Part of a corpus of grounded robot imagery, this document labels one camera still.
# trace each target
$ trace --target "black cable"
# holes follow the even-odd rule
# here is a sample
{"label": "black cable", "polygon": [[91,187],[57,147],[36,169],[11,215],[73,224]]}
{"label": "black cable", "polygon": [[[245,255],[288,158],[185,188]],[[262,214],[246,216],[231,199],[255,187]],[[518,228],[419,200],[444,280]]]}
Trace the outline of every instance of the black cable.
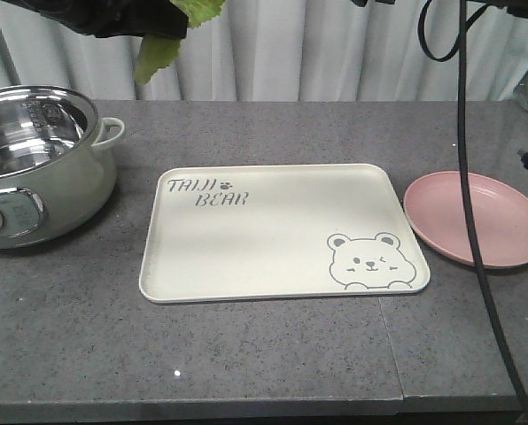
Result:
{"label": "black cable", "polygon": [[502,360],[509,373],[510,381],[516,391],[516,396],[524,410],[526,420],[528,421],[528,395],[510,354],[509,345],[502,330],[501,321],[498,317],[496,305],[494,304],[493,293],[488,282],[485,266],[481,251],[478,245],[477,230],[475,227],[475,217],[470,201],[469,186],[469,161],[467,160],[467,145],[465,140],[465,112],[466,112],[466,91],[467,91],[467,0],[460,0],[459,7],[459,84],[458,84],[458,101],[457,101],[457,153],[459,157],[459,174],[461,176],[462,204],[465,212],[465,222],[467,224],[467,233],[469,236],[470,250],[475,262],[478,284],[483,298],[485,299],[486,310],[493,328],[494,337],[501,351]]}
{"label": "black cable", "polygon": [[[457,53],[457,51],[459,50],[460,35],[457,35],[457,39],[455,40],[453,47],[445,56],[437,58],[433,55],[430,50],[430,47],[427,44],[427,39],[425,38],[425,19],[427,18],[427,11],[429,10],[432,1],[433,0],[427,0],[427,2],[423,5],[422,12],[420,13],[420,19],[417,21],[417,38],[420,41],[423,53],[425,53],[428,58],[431,58],[437,62],[447,62],[449,59],[455,56],[455,53]],[[485,13],[488,6],[490,6],[490,4],[485,4],[484,6],[481,6],[475,13],[470,16],[469,20],[466,21],[467,31],[469,31],[473,24],[477,22],[477,20],[483,15],[483,13]]]}

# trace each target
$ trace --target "bear illustration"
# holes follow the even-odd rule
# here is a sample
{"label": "bear illustration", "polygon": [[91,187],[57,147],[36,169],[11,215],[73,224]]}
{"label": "bear illustration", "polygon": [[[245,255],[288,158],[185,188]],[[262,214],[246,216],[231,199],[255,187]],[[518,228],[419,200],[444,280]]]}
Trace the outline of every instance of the bear illustration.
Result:
{"label": "bear illustration", "polygon": [[332,235],[327,245],[333,250],[330,275],[345,289],[351,285],[369,290],[411,288],[415,267],[400,251],[400,239],[395,235],[379,233],[373,239]]}

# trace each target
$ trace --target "white tray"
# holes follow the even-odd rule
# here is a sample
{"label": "white tray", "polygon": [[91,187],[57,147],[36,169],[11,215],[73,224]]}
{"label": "white tray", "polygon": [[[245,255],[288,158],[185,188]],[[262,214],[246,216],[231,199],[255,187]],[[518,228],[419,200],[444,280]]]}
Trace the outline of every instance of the white tray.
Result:
{"label": "white tray", "polygon": [[176,168],[159,178],[140,290],[181,303],[409,293],[429,279],[376,166]]}

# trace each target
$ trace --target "white curtain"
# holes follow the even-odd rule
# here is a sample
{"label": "white curtain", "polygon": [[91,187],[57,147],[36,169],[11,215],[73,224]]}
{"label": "white curtain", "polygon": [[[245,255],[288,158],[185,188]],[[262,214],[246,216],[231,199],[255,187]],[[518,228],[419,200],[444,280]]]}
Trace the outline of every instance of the white curtain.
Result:
{"label": "white curtain", "polygon": [[[139,38],[78,35],[0,1],[0,87],[54,84],[102,99],[454,100],[456,59],[431,62],[419,47],[422,5],[228,0],[218,19],[189,30],[175,64],[138,86]],[[431,48],[447,52],[456,26],[457,2],[434,2]],[[528,20],[491,7],[470,30],[469,49],[469,99],[510,97],[528,69]]]}

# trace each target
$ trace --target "gray countertop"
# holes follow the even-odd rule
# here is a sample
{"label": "gray countertop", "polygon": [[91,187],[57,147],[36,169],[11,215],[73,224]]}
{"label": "gray countertop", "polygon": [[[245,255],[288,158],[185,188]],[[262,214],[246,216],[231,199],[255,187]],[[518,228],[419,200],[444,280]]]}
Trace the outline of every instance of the gray countertop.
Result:
{"label": "gray countertop", "polygon": [[[0,422],[518,410],[475,275],[423,243],[431,282],[409,296],[160,306],[138,290],[166,170],[364,162],[402,198],[456,169],[455,103],[97,107],[128,126],[107,205],[69,235],[0,251]],[[471,169],[528,196],[528,115],[468,113]],[[491,284],[528,390],[528,265]]]}

